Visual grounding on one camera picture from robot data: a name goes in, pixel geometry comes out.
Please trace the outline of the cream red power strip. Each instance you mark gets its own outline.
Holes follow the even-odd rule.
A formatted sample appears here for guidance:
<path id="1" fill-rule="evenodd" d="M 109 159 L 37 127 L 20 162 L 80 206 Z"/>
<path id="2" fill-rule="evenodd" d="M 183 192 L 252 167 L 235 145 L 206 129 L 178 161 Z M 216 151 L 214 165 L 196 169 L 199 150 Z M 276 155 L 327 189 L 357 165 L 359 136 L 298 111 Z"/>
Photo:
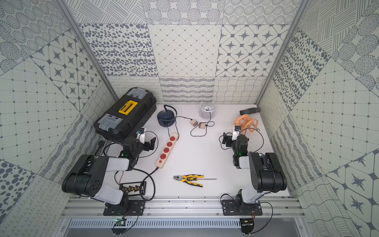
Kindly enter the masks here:
<path id="1" fill-rule="evenodd" d="M 179 138 L 178 133 L 173 132 L 170 135 L 170 137 L 169 137 L 168 141 L 166 142 L 159 158 L 157 159 L 157 162 L 156 162 L 157 168 L 162 169 L 165 166 L 166 162 L 168 161 L 170 154 L 173 151 L 173 148 L 174 148 L 176 142 L 178 141 L 178 138 Z"/>

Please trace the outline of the pink charger of blue fan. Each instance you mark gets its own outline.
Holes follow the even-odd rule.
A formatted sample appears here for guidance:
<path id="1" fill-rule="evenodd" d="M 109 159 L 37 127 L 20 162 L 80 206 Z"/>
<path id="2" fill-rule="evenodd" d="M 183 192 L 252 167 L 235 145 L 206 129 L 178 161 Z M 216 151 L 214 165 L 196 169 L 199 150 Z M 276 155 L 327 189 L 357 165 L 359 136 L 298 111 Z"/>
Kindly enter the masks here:
<path id="1" fill-rule="evenodd" d="M 198 126 L 198 121 L 197 121 L 196 119 L 192 119 L 192 120 L 190 121 L 190 124 L 191 124 L 193 127 L 196 127 L 196 126 Z"/>

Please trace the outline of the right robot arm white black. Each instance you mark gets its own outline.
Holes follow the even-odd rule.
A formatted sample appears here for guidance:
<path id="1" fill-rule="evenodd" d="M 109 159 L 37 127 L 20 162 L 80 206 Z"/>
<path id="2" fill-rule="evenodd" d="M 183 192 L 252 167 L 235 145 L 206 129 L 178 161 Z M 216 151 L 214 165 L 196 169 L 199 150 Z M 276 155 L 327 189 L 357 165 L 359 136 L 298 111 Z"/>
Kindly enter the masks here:
<path id="1" fill-rule="evenodd" d="M 287 178 L 276 153 L 249 152 L 249 139 L 243 134 L 224 133 L 222 138 L 221 144 L 234 152 L 233 165 L 237 169 L 247 169 L 250 172 L 251 186 L 239 190 L 235 197 L 238 211 L 258 210 L 260 199 L 264 195 L 287 189 Z"/>

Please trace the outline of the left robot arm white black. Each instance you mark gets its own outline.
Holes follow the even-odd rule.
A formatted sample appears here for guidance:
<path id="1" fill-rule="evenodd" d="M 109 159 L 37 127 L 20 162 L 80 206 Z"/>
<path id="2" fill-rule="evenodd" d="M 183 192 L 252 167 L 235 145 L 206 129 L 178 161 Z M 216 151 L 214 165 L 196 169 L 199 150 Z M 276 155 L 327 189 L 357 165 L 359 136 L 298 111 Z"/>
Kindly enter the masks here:
<path id="1" fill-rule="evenodd" d="M 126 148 L 120 157 L 82 155 L 62 183 L 64 193 L 84 196 L 105 203 L 107 208 L 118 208 L 124 212 L 130 209 L 129 194 L 107 184 L 104 179 L 109 172 L 135 170 L 135 165 L 143 151 L 155 151 L 155 136 L 149 142 L 141 142 L 136 137 L 126 139 Z"/>

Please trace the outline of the orange desk fan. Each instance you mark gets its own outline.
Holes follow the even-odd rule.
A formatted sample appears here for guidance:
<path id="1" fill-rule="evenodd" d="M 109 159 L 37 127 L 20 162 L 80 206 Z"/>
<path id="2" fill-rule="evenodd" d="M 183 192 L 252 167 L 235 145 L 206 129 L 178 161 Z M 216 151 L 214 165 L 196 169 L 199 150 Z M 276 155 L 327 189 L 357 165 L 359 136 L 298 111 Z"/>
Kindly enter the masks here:
<path id="1" fill-rule="evenodd" d="M 241 126 L 244 131 L 254 132 L 258 127 L 259 121 L 255 118 L 251 118 L 249 115 L 240 116 L 234 125 Z"/>

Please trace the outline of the pink charger of white fan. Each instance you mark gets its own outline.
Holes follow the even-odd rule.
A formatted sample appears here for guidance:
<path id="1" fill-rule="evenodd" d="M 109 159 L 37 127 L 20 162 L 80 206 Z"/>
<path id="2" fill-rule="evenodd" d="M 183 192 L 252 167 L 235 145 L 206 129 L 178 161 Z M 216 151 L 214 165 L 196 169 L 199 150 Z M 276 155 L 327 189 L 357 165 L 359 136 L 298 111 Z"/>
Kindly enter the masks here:
<path id="1" fill-rule="evenodd" d="M 200 124 L 199 124 L 199 128 L 200 129 L 205 129 L 206 128 L 206 126 L 207 126 L 207 124 L 206 123 L 204 123 L 204 122 L 201 122 Z"/>

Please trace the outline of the dark blue desk fan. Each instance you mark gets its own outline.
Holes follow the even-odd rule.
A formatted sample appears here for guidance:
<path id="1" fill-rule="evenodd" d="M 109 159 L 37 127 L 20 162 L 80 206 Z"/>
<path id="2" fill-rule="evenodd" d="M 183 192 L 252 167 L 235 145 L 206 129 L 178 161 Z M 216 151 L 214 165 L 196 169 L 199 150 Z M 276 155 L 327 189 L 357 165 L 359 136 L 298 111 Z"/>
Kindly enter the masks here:
<path id="1" fill-rule="evenodd" d="M 160 126 L 170 127 L 176 123 L 177 110 L 170 106 L 164 105 L 163 110 L 157 114 L 157 120 Z"/>

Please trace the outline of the white desk fan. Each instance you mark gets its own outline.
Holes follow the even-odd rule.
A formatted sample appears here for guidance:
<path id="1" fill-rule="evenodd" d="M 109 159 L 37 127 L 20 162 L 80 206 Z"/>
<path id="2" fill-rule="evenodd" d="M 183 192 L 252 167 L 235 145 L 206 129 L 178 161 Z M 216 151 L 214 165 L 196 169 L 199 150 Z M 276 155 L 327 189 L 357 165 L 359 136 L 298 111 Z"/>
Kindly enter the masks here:
<path id="1" fill-rule="evenodd" d="M 203 119 L 212 119 L 216 116 L 217 105 L 208 102 L 201 102 L 199 108 L 199 115 Z"/>

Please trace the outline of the black yellow toolbox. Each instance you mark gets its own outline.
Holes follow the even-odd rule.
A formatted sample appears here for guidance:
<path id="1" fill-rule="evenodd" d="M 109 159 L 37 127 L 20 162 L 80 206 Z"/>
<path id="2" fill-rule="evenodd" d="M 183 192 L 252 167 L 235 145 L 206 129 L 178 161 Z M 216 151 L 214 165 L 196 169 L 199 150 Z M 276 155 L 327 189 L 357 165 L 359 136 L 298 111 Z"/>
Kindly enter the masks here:
<path id="1" fill-rule="evenodd" d="M 151 91 L 133 87 L 93 124 L 97 134 L 121 144 L 127 137 L 135 137 L 156 111 L 157 99 Z"/>

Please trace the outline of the dark grey pipe piece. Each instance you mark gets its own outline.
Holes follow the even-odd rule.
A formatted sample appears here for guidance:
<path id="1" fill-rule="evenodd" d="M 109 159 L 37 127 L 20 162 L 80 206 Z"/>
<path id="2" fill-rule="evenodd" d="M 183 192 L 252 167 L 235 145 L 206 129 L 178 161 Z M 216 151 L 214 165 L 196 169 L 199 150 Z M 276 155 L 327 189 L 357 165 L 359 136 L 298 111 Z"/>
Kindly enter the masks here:
<path id="1" fill-rule="evenodd" d="M 254 108 L 249 108 L 249 109 L 241 110 L 239 113 L 242 116 L 242 115 L 249 115 L 249 114 L 259 113 L 260 111 L 261 111 L 261 109 L 259 107 L 254 107 Z"/>

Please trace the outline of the black screwdriver bit case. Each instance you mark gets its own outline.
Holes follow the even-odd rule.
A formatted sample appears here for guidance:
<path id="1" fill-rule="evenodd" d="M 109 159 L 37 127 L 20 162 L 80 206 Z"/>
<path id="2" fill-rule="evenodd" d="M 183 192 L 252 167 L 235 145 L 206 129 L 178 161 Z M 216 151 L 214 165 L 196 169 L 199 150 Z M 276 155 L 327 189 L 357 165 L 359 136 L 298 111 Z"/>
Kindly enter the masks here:
<path id="1" fill-rule="evenodd" d="M 129 196 L 138 196 L 140 194 L 145 195 L 146 193 L 147 182 L 129 182 L 121 183 L 119 189 L 124 193 L 127 193 Z"/>

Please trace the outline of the yellow black pliers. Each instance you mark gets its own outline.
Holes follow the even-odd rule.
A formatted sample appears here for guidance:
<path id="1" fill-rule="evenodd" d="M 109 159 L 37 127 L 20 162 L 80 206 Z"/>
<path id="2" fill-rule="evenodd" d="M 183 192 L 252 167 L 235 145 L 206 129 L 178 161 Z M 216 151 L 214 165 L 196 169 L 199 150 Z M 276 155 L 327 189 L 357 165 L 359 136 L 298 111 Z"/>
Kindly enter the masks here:
<path id="1" fill-rule="evenodd" d="M 203 187 L 203 185 L 195 183 L 198 179 L 204 178 L 203 175 L 196 175 L 196 174 L 190 174 L 190 175 L 175 175 L 173 176 L 173 179 L 181 181 L 182 183 L 186 183 L 191 186 L 195 187 Z"/>

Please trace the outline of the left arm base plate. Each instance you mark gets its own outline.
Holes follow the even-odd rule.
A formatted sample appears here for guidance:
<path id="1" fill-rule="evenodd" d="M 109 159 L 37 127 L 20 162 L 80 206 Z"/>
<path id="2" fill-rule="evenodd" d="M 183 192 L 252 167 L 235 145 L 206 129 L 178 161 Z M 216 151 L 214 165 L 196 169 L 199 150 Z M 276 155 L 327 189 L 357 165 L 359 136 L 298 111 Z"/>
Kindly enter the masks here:
<path id="1" fill-rule="evenodd" d="M 121 204 L 105 203 L 104 216 L 142 216 L 146 202 L 144 200 L 123 200 Z"/>

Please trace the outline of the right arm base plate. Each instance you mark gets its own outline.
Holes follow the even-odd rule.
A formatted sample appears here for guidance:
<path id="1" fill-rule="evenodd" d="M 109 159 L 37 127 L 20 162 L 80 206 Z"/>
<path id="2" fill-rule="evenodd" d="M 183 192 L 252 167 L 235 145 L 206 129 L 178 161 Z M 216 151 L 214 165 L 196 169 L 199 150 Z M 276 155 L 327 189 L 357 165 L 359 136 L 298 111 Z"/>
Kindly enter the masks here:
<path id="1" fill-rule="evenodd" d="M 258 203 L 250 204 L 232 199 L 223 199 L 221 200 L 221 205 L 224 216 L 251 216 L 252 214 L 262 216 L 263 214 L 261 205 Z"/>

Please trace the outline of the aluminium front rail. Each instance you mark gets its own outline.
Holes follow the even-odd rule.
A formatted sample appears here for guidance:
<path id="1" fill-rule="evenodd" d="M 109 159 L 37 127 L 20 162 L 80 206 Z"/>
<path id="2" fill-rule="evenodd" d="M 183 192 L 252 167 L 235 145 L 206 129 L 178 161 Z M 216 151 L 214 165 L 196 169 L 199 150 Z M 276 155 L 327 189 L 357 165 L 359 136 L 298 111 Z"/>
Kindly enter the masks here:
<path id="1" fill-rule="evenodd" d="M 144 204 L 132 200 L 132 212 L 141 211 L 143 218 L 223 218 L 219 197 L 155 197 Z M 62 213 L 67 218 L 101 218 L 102 202 L 87 198 L 71 198 Z M 262 217 L 305 218 L 296 198 L 265 196 L 261 199 Z"/>

